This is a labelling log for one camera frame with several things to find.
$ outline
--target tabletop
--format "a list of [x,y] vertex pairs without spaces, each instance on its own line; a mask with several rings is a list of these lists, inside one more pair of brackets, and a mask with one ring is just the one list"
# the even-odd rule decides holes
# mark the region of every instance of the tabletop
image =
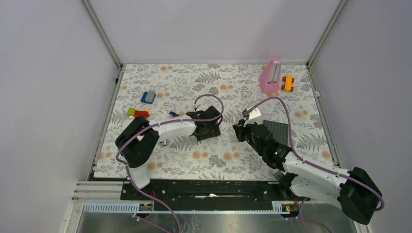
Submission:
[[[194,111],[194,100],[201,94],[218,96],[224,103],[222,135],[198,142],[194,136],[179,136],[158,144],[147,163],[151,178],[197,180],[273,181],[276,170],[268,167],[246,142],[238,142],[232,125],[241,112],[259,101],[278,96],[284,100],[292,122],[292,139],[303,156],[332,165],[329,146],[319,116],[305,65],[282,65],[281,77],[295,78],[293,92],[279,90],[262,94],[258,77],[263,65],[251,64],[127,64],[120,83],[103,146],[95,167],[96,178],[125,178],[124,165],[115,160],[115,140],[131,122],[127,110],[148,109],[148,120],[170,119]],[[143,92],[156,92],[153,104],[140,102]],[[198,110],[219,102],[211,97],[198,101]],[[262,119],[288,123],[277,100],[261,106]]]

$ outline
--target pink toy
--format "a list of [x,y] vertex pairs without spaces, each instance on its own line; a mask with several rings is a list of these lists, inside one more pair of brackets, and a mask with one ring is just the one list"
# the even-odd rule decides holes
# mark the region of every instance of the pink toy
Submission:
[[262,93],[273,93],[279,90],[280,58],[272,58],[259,77]]

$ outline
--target white wall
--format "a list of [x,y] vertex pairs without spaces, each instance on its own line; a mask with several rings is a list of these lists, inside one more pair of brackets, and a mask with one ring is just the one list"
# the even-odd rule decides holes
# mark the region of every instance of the white wall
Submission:
[[58,232],[116,67],[79,0],[2,0],[0,54],[0,232]]
[[91,0],[124,63],[306,61],[339,0]]
[[346,168],[383,193],[374,233],[411,232],[412,2],[349,1],[313,65]]

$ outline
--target blue toy block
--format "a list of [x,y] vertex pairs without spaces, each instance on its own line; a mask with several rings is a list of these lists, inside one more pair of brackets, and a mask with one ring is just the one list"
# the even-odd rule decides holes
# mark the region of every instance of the blue toy block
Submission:
[[156,97],[156,93],[154,91],[145,91],[140,101],[142,103],[152,104],[153,101],[155,100],[155,97]]

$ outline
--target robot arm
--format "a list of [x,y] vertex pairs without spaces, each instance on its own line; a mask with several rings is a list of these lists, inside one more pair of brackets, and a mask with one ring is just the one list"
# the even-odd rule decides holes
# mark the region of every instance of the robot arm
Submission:
[[138,188],[143,188],[150,182],[146,163],[158,142],[172,139],[178,136],[195,136],[198,141],[221,135],[218,120],[208,122],[187,121],[190,119],[211,119],[217,117],[220,112],[213,106],[206,111],[196,111],[187,113],[181,117],[175,117],[173,120],[180,120],[173,123],[162,124],[161,122],[149,121],[144,117],[136,117],[126,129],[116,139],[116,146],[120,149],[131,137],[143,130],[149,125],[157,126],[147,130],[121,152],[126,159],[130,168],[132,179]]
[[238,141],[246,141],[262,157],[263,161],[273,169],[279,169],[285,175],[279,183],[292,191],[296,196],[320,200],[340,209],[351,219],[361,224],[368,224],[375,211],[379,199],[360,185],[332,175],[309,165],[312,162],[320,167],[334,170],[354,178],[377,191],[369,175],[361,168],[352,171],[328,166],[309,158],[298,159],[290,147],[275,141],[272,133],[256,121],[260,111],[254,109],[245,119],[233,125]]

